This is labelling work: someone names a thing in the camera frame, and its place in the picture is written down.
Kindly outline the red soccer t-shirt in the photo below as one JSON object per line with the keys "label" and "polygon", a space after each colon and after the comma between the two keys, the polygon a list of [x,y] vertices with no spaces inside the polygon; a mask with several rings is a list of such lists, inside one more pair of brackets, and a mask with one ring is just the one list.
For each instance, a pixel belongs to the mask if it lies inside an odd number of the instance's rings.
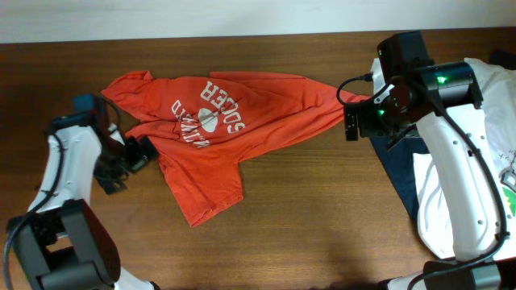
{"label": "red soccer t-shirt", "polygon": [[343,120],[343,102],[362,96],[307,77],[274,72],[211,72],[155,78],[129,72],[103,95],[138,120],[190,226],[243,199],[239,164],[321,134]]}

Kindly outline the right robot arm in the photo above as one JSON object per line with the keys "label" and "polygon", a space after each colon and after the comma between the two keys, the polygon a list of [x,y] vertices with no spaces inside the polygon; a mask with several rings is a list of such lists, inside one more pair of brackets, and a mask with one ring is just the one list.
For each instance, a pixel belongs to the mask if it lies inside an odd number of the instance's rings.
{"label": "right robot arm", "polygon": [[381,289],[512,289],[515,216],[506,202],[485,131],[483,95],[472,67],[436,64],[419,31],[377,46],[379,68],[364,76],[375,86],[365,101],[343,103],[346,138],[384,136],[391,147],[420,137],[431,153],[447,202],[450,257],[413,275],[384,280]]}

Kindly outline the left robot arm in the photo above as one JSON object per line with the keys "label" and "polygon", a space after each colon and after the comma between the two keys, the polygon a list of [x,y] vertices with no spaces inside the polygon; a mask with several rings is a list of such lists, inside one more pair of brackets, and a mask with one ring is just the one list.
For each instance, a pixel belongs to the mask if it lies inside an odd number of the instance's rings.
{"label": "left robot arm", "polygon": [[124,137],[109,120],[114,104],[105,98],[83,94],[73,107],[49,125],[49,157],[34,201],[8,221],[6,287],[13,287],[9,254],[15,253],[33,289],[159,290],[122,267],[117,246],[90,207],[94,181],[106,194],[123,191],[128,176],[159,153],[147,137]]}

